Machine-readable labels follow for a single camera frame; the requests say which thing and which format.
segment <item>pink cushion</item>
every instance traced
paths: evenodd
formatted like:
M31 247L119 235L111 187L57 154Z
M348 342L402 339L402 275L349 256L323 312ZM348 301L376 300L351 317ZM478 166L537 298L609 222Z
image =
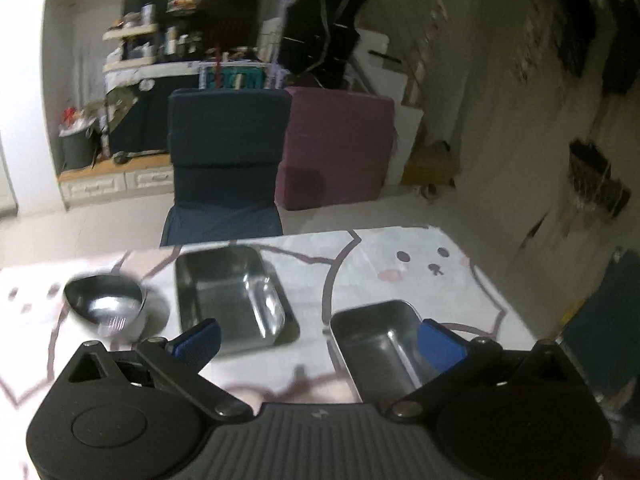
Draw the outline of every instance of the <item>pink cushion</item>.
M285 209L375 200L394 140L391 99L322 88L292 95L276 203Z

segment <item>white tablecloth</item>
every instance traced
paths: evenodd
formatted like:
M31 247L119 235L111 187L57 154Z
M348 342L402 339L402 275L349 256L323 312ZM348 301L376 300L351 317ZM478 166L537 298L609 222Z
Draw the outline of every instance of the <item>white tablecloth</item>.
M251 240L276 272L284 301L300 326L284 346L216 359L201 375L251 403L354 401L351 383L332 361L331 314L400 299L466 338L489 335L508 349L530 349L520 317L459 247L436 228L382 228ZM0 270L0 471L3 479L37 478L24 438L50 384L95 335L64 307L73 275L120 267L150 289L145 336L180 332L174 261L203 247L133 251Z

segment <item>chair backrest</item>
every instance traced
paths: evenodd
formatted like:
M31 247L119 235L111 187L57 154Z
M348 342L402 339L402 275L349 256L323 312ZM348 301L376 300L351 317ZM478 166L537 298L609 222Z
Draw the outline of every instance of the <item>chair backrest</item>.
M183 89L169 101L176 203L273 203L287 92Z

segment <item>cabinet drawer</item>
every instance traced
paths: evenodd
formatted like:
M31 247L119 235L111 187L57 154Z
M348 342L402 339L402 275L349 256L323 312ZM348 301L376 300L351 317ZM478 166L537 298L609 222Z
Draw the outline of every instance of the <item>cabinet drawer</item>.
M146 187L173 187L174 169L154 168L152 170L129 171L125 173L127 189L144 189Z
M124 192L127 190L127 186L124 181L124 175L119 173L86 180L76 180L74 182L64 182L60 185L60 189L65 200L74 202L85 198Z

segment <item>stainless steel bowl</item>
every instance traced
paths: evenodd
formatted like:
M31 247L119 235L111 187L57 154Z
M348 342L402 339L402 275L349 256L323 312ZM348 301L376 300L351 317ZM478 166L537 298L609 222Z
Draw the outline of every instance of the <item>stainless steel bowl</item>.
M114 272L76 276L64 295L73 313L98 336L123 342L140 338L146 290L132 277Z
M256 249L235 245L181 254L175 277L182 330L215 318L222 329L218 356L276 342L286 315Z
M418 350L420 321L415 309L400 300L331 317L334 342L362 402L386 409L438 375Z

